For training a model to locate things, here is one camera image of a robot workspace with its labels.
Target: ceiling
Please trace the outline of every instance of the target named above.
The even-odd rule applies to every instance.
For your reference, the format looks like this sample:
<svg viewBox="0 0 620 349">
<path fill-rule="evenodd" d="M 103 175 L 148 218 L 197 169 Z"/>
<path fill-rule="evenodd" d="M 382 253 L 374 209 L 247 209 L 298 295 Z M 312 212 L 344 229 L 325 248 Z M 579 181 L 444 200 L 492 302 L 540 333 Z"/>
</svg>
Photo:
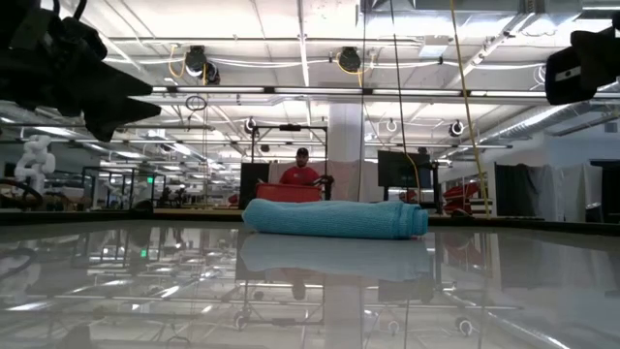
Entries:
<svg viewBox="0 0 620 349">
<path fill-rule="evenodd" d="M 77 2 L 61 0 L 61 16 L 72 13 Z M 584 8 L 608 3 L 586 1 Z M 344 74 L 335 61 L 329 62 L 330 57 L 335 58 L 343 46 L 354 46 L 364 59 L 363 66 L 367 67 L 363 75 L 363 87 L 397 88 L 391 21 L 379 21 L 378 17 L 373 17 L 373 13 L 368 16 L 370 19 L 366 20 L 364 30 L 364 16 L 358 15 L 357 5 L 356 0 L 229 0 L 224 5 L 220 2 L 195 0 L 91 0 L 81 20 L 102 34 L 108 46 L 107 62 L 111 66 L 153 85 L 202 84 L 188 74 L 176 78 L 171 73 L 171 70 L 182 72 L 178 60 L 182 60 L 189 45 L 200 44 L 205 45 L 207 58 L 217 65 L 221 85 L 359 87 L 357 76 Z M 43 1 L 43 6 L 51 8 L 51 1 Z M 562 22 L 553 21 L 555 15 L 520 16 L 515 12 L 493 11 L 490 8 L 479 14 L 457 13 L 462 60 L 466 73 L 469 73 L 466 75 L 467 88 L 543 90 L 539 78 L 543 73 L 542 64 L 549 54 L 570 44 L 570 33 L 573 30 L 599 31 L 610 24 L 608 19 L 585 19 L 590 16 L 583 16 L 582 13 L 585 10 L 566 15 L 568 19 Z M 396 14 L 400 87 L 461 88 L 449 14 L 449 11 L 402 11 Z M 522 26 L 527 18 L 534 18 L 534 23 Z M 502 33 L 507 28 L 512 32 L 504 39 Z M 301 31 L 306 39 L 305 45 L 301 45 L 298 39 Z M 496 37 L 499 37 L 498 42 L 493 43 Z M 439 55 L 445 64 L 438 64 Z M 467 63 L 479 55 L 481 59 L 476 62 L 474 69 L 468 70 Z M 307 79 L 302 64 L 306 58 Z M 416 66 L 420 62 L 431 62 L 431 65 Z M 237 106 L 217 102 L 218 99 L 232 100 L 236 95 L 211 94 L 207 99 L 212 98 L 214 102 L 209 107 L 204 111 L 192 112 L 183 107 L 182 103 L 181 106 L 170 106 L 172 103 L 167 101 L 171 97 L 166 94 L 157 96 L 157 100 L 164 105 L 161 115 L 140 123 L 161 127 L 178 126 L 182 118 L 182 124 L 187 126 L 191 115 L 189 131 L 174 129 L 166 130 L 163 134 L 170 140 L 185 141 L 247 140 L 248 135 L 243 133 L 243 123 L 250 116 L 260 125 L 304 125 L 309 122 L 313 126 L 324 126 L 329 118 L 329 104 L 334 103 L 328 98 L 310 98 L 307 103 L 305 98 L 296 98 L 272 106 L 264 103 L 259 105 L 258 102 Z M 264 101 L 266 97 L 273 96 L 242 95 L 239 98 Z M 356 97 L 351 103 L 359 104 L 360 101 Z M 374 142 L 401 140 L 398 103 L 394 100 L 372 99 L 365 101 L 364 106 L 367 116 L 364 132 L 366 135 L 374 135 L 369 139 L 374 139 Z M 468 138 L 464 136 L 462 139 L 448 136 L 448 128 L 455 120 L 467 123 L 462 101 L 435 103 L 429 99 L 405 102 L 402 107 L 408 142 L 467 141 Z M 527 104 L 513 105 L 510 100 L 502 99 L 494 104 L 470 105 L 471 119 L 477 133 L 483 133 L 527 109 Z M 387 129 L 391 120 L 399 124 L 395 132 Z M 192 128 L 201 124 L 213 126 L 215 131 L 204 133 L 202 129 Z M 115 138 L 142 139 L 147 132 L 129 130 L 128 133 L 117 133 Z M 275 130 L 263 140 L 316 141 L 309 132 Z M 228 158 L 241 161 L 241 153 L 249 151 L 248 146 L 241 149 L 229 145 L 209 145 L 206 149 L 201 145 L 191 147 L 216 161 Z M 148 148 L 134 150 L 148 152 Z M 373 157 L 376 148 L 369 148 L 366 156 Z M 314 156 L 321 157 L 324 148 L 317 145 L 312 147 L 312 151 Z M 290 157 L 294 154 L 293 145 L 272 148 L 269 155 Z"/>
</svg>

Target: red bin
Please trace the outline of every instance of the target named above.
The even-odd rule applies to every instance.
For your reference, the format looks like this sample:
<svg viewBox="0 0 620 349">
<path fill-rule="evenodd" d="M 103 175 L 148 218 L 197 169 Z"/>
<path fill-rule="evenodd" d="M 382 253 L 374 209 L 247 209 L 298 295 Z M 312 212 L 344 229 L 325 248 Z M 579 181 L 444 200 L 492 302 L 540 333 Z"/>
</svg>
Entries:
<svg viewBox="0 0 620 349">
<path fill-rule="evenodd" d="M 321 187 L 261 183 L 257 185 L 256 197 L 280 203 L 309 203 L 321 200 Z"/>
</svg>

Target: white pillar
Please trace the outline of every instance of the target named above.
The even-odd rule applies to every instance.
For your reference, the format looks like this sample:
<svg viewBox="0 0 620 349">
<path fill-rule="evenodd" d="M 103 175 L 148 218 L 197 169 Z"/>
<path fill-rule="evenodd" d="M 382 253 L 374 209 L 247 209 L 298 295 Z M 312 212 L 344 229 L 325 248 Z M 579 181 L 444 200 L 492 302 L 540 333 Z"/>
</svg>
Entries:
<svg viewBox="0 0 620 349">
<path fill-rule="evenodd" d="M 331 161 L 353 162 L 363 160 L 364 122 L 360 104 L 329 105 L 329 140 L 327 158 Z"/>
<path fill-rule="evenodd" d="M 363 292 L 359 277 L 325 278 L 325 349 L 359 349 L 362 343 Z"/>
</svg>

